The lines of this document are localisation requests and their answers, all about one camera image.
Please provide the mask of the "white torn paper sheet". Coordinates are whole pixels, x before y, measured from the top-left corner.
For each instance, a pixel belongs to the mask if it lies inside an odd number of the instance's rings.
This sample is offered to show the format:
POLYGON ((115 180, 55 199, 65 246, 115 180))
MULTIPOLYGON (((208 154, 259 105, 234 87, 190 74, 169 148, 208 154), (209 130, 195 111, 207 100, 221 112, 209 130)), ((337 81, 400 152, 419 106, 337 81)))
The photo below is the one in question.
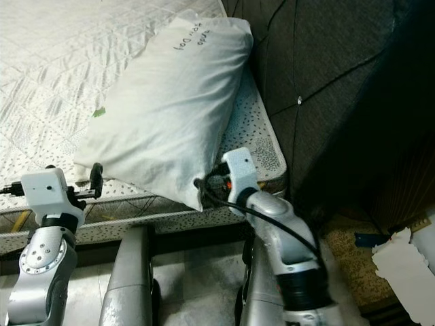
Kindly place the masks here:
POLYGON ((411 230, 398 231, 372 252, 376 275, 387 280, 411 320, 435 326, 435 273, 411 242, 411 230))

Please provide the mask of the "silver right robot leg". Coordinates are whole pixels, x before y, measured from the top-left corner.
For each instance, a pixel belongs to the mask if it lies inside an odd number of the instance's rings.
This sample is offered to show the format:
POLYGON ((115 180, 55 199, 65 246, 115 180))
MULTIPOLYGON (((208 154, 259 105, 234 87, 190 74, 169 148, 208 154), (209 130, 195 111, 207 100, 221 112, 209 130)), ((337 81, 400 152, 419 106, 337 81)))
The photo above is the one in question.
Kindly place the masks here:
POLYGON ((243 247, 245 280, 237 292, 236 326, 285 326, 283 300, 263 242, 258 237, 243 247))

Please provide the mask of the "silver robot leg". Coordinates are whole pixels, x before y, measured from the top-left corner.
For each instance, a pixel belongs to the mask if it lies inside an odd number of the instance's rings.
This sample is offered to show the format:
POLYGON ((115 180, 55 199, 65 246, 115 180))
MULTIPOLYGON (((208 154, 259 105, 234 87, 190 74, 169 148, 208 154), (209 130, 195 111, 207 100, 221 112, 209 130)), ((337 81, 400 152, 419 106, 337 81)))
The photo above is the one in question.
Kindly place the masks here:
POLYGON ((245 280, 237 292, 236 326, 285 326, 283 300, 263 242, 258 237, 243 247, 245 280))
POLYGON ((103 298, 99 326, 152 326, 153 272, 148 225, 128 229, 119 244, 103 298))

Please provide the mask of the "silver left robot leg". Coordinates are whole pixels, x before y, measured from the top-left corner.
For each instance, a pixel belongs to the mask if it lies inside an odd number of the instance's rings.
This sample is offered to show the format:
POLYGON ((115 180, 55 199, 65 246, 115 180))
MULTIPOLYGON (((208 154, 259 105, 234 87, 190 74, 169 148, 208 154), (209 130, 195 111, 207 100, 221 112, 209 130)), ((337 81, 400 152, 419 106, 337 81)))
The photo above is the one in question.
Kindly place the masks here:
POLYGON ((153 272, 148 225, 128 229, 119 244, 103 298, 99 326, 152 326, 153 272))

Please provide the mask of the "white quilted mattress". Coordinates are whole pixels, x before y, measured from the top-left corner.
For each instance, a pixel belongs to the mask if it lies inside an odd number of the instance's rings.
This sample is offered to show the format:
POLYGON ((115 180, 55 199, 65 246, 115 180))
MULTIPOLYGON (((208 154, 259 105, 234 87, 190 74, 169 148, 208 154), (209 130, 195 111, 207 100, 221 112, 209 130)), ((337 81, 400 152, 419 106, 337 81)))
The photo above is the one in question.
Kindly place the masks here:
MULTIPOLYGON (((178 13, 227 16, 230 0, 3 0, 0 6, 0 182, 54 165, 77 190, 89 172, 73 163, 92 114, 142 52, 178 13)), ((257 85, 245 71, 220 155, 248 148, 263 190, 283 196, 287 164, 257 85)), ((102 196, 87 200, 78 243, 119 240, 128 226, 153 223, 159 233, 240 223, 229 209, 198 213, 127 183, 108 179, 102 196)), ((35 215, 16 224, 24 198, 0 196, 0 252, 24 248, 35 215)))

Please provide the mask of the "white pillow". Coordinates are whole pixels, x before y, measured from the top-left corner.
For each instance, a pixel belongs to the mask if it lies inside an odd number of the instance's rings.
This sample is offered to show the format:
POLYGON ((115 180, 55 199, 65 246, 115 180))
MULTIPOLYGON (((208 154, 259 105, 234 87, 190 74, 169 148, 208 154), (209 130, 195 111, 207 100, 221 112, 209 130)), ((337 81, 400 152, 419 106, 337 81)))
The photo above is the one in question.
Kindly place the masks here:
POLYGON ((252 47, 248 21, 180 14, 109 88, 73 161, 201 211, 194 180, 214 165, 252 47))

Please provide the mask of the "dark tufted headboard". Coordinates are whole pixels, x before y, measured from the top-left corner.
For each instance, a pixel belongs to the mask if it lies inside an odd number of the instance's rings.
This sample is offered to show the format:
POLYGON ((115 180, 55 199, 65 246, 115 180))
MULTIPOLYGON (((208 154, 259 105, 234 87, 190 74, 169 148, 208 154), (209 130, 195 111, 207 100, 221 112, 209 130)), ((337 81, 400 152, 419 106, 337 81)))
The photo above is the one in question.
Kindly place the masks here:
POLYGON ((251 69, 314 224, 379 225, 435 206, 435 0, 222 0, 251 25, 251 69))

